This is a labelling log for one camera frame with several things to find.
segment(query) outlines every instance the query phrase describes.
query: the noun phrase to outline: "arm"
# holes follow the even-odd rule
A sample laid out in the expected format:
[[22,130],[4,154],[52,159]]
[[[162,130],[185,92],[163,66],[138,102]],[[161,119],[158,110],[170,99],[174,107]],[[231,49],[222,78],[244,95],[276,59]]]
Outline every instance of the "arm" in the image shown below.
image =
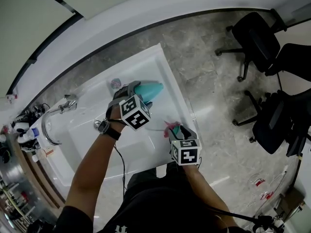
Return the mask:
[[[203,175],[199,172],[198,168],[195,165],[183,166],[183,168],[196,196],[198,196],[205,204],[209,206],[229,212],[228,206],[209,186],[209,184],[206,182]],[[216,222],[220,229],[238,226],[234,221],[233,217],[225,215],[218,216],[224,222],[221,222],[221,220],[218,220]]]
[[[120,109],[112,112],[111,118],[120,118]],[[111,127],[120,132],[124,125],[111,122]],[[70,187],[66,205],[73,206],[93,221],[97,197],[104,181],[109,158],[116,140],[100,134],[80,163]]]

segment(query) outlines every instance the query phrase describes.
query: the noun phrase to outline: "wristwatch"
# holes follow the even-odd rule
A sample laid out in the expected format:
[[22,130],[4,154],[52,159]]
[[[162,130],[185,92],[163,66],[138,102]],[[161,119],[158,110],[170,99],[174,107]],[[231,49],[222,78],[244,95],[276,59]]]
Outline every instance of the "wristwatch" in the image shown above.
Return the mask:
[[110,127],[110,123],[106,119],[102,120],[102,122],[98,126],[97,130],[99,131],[99,133],[107,134],[108,136],[112,137],[116,141],[118,141],[118,139],[121,136],[121,133],[119,133],[118,131],[116,131]]

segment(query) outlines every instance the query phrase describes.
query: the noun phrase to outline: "marble floor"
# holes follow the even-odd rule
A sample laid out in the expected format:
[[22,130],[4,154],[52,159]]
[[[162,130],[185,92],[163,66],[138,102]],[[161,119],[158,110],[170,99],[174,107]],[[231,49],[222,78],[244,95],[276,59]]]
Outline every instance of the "marble floor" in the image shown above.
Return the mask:
[[[249,11],[216,12],[166,23],[126,38],[85,60],[50,86],[34,103],[50,106],[64,94],[116,63],[160,43],[184,96],[203,143],[200,171],[232,212],[253,216],[262,206],[260,192],[249,179],[259,173],[275,189],[287,165],[288,172],[276,194],[285,189],[296,168],[296,159],[287,158],[284,143],[273,155],[258,143],[250,143],[253,124],[235,127],[235,118],[243,120],[256,114],[243,94],[250,90],[256,99],[279,89],[276,76],[265,77],[250,64],[247,79],[239,83],[243,54],[215,56],[217,48],[235,48],[239,44],[225,28],[234,25]],[[274,20],[260,12],[269,25]],[[47,172],[51,170],[44,164]],[[158,176],[164,176],[164,167]],[[100,230],[116,213],[122,202],[121,181],[107,182],[99,195],[94,231]],[[64,197],[68,191],[62,191]],[[247,222],[237,220],[241,226]]]

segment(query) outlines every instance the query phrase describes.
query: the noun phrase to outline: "faucet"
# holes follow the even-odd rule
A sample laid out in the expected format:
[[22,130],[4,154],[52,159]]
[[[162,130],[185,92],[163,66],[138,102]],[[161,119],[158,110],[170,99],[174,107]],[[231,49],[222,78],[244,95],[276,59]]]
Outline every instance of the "faucet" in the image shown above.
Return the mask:
[[46,129],[46,120],[58,113],[63,114],[64,112],[67,111],[72,111],[77,108],[77,103],[78,103],[78,98],[74,94],[69,94],[64,96],[66,103],[60,104],[57,109],[53,109],[50,111],[47,111],[43,116],[41,120],[41,129],[42,129],[42,134],[44,135],[45,139],[54,146],[61,145],[62,143],[57,140],[53,140],[52,138],[49,137]]

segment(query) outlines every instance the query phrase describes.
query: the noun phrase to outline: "sink basin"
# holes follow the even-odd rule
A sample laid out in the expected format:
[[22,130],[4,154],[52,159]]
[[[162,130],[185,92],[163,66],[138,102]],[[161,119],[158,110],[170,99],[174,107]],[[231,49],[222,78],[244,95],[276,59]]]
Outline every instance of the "sink basin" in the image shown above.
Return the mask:
[[[94,121],[105,118],[109,102],[115,91],[111,84],[118,79],[122,85],[134,80],[158,81],[164,88],[153,100],[151,121],[137,132],[125,127],[116,146],[125,162],[125,171],[138,172],[171,162],[170,143],[164,138],[166,122],[179,121],[195,131],[194,124],[183,100],[178,84],[165,59],[160,45],[144,50],[98,74],[72,93],[77,95],[77,109],[56,114],[46,121],[47,132],[59,140],[59,146],[50,145],[42,135],[41,118],[32,126],[39,129],[41,147],[54,149],[47,158],[58,179],[64,186],[70,186],[81,160],[99,133]],[[63,104],[60,100],[52,109]],[[123,175],[122,160],[113,150],[106,178]]]

